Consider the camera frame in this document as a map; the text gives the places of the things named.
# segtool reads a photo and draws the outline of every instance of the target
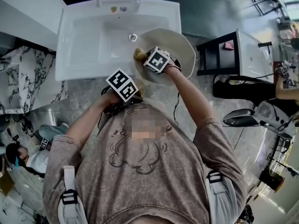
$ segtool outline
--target drain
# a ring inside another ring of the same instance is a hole
[[[132,34],[129,35],[129,40],[131,42],[136,42],[137,38],[138,38],[138,36],[136,34],[134,34],[134,33],[132,33]]]

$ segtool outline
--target person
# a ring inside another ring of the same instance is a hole
[[[40,150],[34,151],[30,156],[28,155],[28,149],[20,143],[13,142],[6,147],[7,160],[14,164],[17,168],[19,166],[24,167],[28,172],[38,175],[44,178],[46,172],[49,153],[51,149],[51,143],[56,135],[65,134],[68,129],[66,123],[62,123],[60,126],[42,125],[35,132],[33,137],[35,145],[40,146],[43,138],[48,140],[46,149],[40,148]]]
[[[284,79],[279,76],[276,86],[270,83],[236,84],[222,82],[215,76],[213,95],[224,99],[245,99],[258,107],[262,101],[275,105],[289,117],[299,111],[299,88],[285,89]]]
[[[82,158],[80,151],[103,111],[120,102],[114,92],[103,94],[53,140],[43,185],[50,223],[59,223],[69,166],[75,168],[74,188],[89,224],[209,224],[215,214],[209,206],[211,192],[229,196],[217,204],[224,209],[221,222],[237,220],[246,186],[232,146],[204,95],[175,66],[164,71],[197,126],[193,142],[171,118],[143,101],[108,118]],[[227,185],[207,192],[211,170],[220,172]]]

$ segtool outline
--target seated person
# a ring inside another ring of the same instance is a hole
[[[278,78],[276,85],[259,82],[254,84],[232,85],[222,82],[219,76],[214,77],[213,95],[223,99],[246,99],[258,107],[262,101],[275,105],[296,122],[299,112],[299,88],[284,88],[284,79]]]
[[[36,145],[40,145],[43,138],[46,138],[49,141],[46,149],[40,148],[40,150],[34,151],[29,156],[28,149],[20,145],[17,141],[7,146],[6,157],[17,168],[19,166],[24,167],[28,172],[44,178],[52,140],[56,135],[65,134],[67,129],[68,125],[65,123],[62,123],[60,126],[42,125],[35,133],[38,140]]]

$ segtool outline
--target strap buckle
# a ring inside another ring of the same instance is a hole
[[[207,177],[210,183],[221,182],[223,180],[222,174],[214,170],[209,172]]]
[[[62,194],[62,203],[64,205],[77,204],[77,192],[73,189],[69,189]]]

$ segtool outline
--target beige bowl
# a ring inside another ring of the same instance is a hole
[[[136,48],[140,47],[146,52],[153,47],[158,46],[175,56],[181,64],[183,75],[187,78],[193,73],[195,65],[195,52],[188,40],[182,35],[174,31],[163,28],[151,30],[140,35],[136,41]],[[155,74],[154,72],[143,66],[143,63],[134,59],[135,76],[144,82],[145,85],[151,83],[160,85],[172,85],[173,82],[165,73]]]

